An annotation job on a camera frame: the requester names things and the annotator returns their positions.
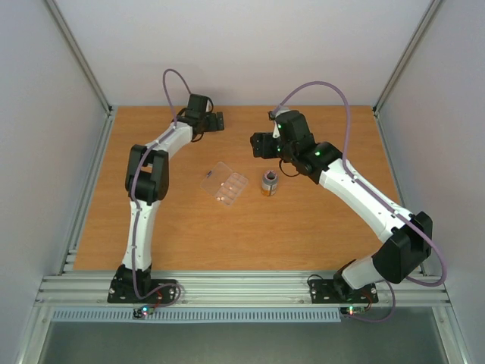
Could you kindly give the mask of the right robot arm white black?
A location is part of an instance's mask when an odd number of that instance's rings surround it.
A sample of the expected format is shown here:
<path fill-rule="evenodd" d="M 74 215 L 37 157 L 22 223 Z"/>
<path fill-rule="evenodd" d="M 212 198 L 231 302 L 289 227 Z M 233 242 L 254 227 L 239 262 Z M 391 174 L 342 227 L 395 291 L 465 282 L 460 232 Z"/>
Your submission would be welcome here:
<path fill-rule="evenodd" d="M 413 214 L 395 204 L 365 180 L 329 142 L 317 143 L 305 116 L 280 111 L 274 129 L 250 138 L 256 158 L 277 158 L 298 174 L 329 190 L 350 207 L 382 243 L 374 254 L 344 265 L 333 276 L 332 288 L 342 302 L 378 281 L 399 284 L 432 253 L 433 222 L 424 212 Z"/>

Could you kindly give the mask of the orange pill bottle grey cap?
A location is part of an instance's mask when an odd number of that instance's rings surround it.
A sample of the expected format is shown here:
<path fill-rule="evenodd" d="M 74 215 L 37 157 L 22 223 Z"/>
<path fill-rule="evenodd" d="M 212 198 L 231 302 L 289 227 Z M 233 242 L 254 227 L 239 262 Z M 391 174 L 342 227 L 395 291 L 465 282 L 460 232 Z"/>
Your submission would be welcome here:
<path fill-rule="evenodd" d="M 261 180 L 261 193 L 264 196 L 273 196 L 276 193 L 278 175 L 276 171 L 267 170 Z"/>

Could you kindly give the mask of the clear plastic pill organizer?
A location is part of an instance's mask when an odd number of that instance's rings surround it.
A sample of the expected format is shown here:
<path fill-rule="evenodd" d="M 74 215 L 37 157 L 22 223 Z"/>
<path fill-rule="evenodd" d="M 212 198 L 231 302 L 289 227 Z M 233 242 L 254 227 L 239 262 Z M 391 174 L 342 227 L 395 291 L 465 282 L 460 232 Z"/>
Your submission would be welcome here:
<path fill-rule="evenodd" d="M 231 206 L 241 195 L 249 180 L 223 162 L 218 162 L 204 177 L 200 187 L 214 199 Z"/>

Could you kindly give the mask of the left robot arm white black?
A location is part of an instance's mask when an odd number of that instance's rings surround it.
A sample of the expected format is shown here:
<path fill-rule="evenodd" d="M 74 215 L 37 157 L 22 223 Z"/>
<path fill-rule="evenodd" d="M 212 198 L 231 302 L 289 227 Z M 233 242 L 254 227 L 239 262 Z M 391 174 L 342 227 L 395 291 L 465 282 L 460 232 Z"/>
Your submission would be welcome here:
<path fill-rule="evenodd" d="M 209 97 L 192 93 L 163 134 L 146 145 L 132 146 L 125 178 L 130 198 L 127 249 L 111 280 L 109 303 L 170 306 L 181 294 L 177 281 L 152 277 L 152 235 L 158 208 L 168 192 L 171 157 L 204 133 L 224 129 L 223 114 L 213 108 Z"/>

